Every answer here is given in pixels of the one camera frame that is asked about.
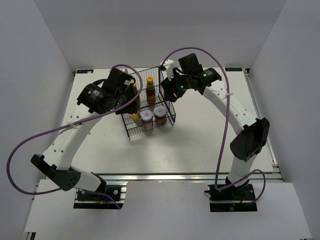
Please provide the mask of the orange jar white lid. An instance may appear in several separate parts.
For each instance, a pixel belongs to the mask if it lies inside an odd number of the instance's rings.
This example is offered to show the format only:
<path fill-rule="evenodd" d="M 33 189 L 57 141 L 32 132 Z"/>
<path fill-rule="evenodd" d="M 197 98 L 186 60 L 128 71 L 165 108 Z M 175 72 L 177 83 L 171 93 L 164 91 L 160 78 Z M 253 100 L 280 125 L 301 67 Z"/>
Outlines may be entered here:
<path fill-rule="evenodd" d="M 156 106 L 153 110 L 154 112 L 154 117 L 155 117 L 155 122 L 157 125 L 159 126 L 163 126 L 166 124 L 167 122 L 167 118 L 166 118 L 166 114 L 167 114 L 167 110 L 164 106 L 159 105 Z"/>

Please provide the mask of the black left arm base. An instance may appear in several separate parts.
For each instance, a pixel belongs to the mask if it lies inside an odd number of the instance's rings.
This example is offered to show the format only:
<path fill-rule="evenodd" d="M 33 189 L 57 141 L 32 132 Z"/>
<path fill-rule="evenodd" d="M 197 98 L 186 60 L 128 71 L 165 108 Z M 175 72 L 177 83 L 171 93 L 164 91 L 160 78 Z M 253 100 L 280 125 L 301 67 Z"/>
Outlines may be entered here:
<path fill-rule="evenodd" d="M 106 182 L 95 174 L 81 177 L 76 183 L 73 208 L 83 210 L 120 210 L 124 205 L 125 190 L 121 183 Z"/>

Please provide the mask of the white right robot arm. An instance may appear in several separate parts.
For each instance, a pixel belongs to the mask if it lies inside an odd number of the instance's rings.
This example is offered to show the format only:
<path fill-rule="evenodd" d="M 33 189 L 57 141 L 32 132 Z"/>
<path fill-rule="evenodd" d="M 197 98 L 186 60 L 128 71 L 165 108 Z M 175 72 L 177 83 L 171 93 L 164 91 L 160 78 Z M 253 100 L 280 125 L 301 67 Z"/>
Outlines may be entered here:
<path fill-rule="evenodd" d="M 225 124 L 222 134 L 220 153 L 216 173 L 220 173 L 222 156 L 226 145 L 228 128 L 231 127 L 235 138 L 229 148 L 233 159 L 230 171 L 222 186 L 215 185 L 215 190 L 236 200 L 244 193 L 252 174 L 259 172 L 253 169 L 253 163 L 266 145 L 270 122 L 266 118 L 258 118 L 251 113 L 231 92 L 230 81 L 223 67 L 203 67 L 195 53 L 179 59 L 180 66 L 165 57 L 159 64 L 166 73 L 162 82 L 165 98 L 175 102 L 193 90 L 208 100 L 224 116 Z"/>

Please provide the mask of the black cap pepper shaker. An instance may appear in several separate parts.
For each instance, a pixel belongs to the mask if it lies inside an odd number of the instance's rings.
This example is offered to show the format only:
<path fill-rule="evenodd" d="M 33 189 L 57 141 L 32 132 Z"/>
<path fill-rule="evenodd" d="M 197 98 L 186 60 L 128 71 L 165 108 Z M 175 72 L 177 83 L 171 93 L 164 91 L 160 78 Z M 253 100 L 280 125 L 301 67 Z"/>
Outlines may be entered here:
<path fill-rule="evenodd" d="M 140 114 L 138 112 L 136 113 L 131 113 L 129 114 L 129 116 L 131 117 L 131 119 L 134 121 L 134 123 L 138 126 L 138 127 L 142 127 L 144 125 L 144 122 L 140 116 Z"/>

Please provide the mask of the green label sauce bottle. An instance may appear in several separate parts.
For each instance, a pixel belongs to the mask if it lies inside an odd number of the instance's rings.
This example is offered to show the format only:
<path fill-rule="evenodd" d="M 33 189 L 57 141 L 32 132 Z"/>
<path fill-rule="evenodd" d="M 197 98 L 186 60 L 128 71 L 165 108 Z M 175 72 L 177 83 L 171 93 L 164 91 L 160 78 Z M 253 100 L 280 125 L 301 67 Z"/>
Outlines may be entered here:
<path fill-rule="evenodd" d="M 134 82 L 132 85 L 133 85 L 133 92 L 134 92 L 134 94 L 136 95 L 136 94 L 138 93 L 137 83 Z"/>

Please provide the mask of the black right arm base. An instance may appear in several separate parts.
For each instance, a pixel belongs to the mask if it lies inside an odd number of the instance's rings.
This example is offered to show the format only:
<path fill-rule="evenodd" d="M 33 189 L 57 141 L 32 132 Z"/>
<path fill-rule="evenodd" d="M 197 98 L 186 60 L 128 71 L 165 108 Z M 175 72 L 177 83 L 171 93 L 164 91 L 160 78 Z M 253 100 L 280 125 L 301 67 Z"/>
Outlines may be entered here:
<path fill-rule="evenodd" d="M 208 185 L 204 194 L 209 198 L 209 207 L 212 213 L 257 212 L 257 204 L 252 184 L 248 184 L 237 193 L 227 188 L 217 191 L 215 185 Z"/>

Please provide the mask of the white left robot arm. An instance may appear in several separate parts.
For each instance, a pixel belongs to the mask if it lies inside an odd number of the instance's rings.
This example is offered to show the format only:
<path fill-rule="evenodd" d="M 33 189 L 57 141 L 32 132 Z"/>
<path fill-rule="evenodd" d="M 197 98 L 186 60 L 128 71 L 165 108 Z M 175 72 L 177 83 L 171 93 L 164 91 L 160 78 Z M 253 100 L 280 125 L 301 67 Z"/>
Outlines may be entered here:
<path fill-rule="evenodd" d="M 86 85 L 76 99 L 68 127 L 42 154 L 31 158 L 31 163 L 63 191 L 72 188 L 88 191 L 96 200 L 105 196 L 105 181 L 95 173 L 74 167 L 72 161 L 102 114 L 137 110 L 132 100 L 135 96 L 132 79 L 126 68 L 112 68 L 107 78 Z"/>

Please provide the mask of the red chili sauce bottle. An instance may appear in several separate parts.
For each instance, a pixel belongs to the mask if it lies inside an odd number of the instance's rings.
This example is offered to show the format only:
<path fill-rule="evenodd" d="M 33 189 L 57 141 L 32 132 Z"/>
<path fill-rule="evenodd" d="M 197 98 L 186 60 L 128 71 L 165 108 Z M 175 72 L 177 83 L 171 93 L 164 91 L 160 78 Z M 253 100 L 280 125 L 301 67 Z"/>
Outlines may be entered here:
<path fill-rule="evenodd" d="M 146 78 L 146 99 L 147 103 L 152 105 L 156 102 L 156 90 L 154 85 L 154 78 L 152 76 L 148 76 Z"/>

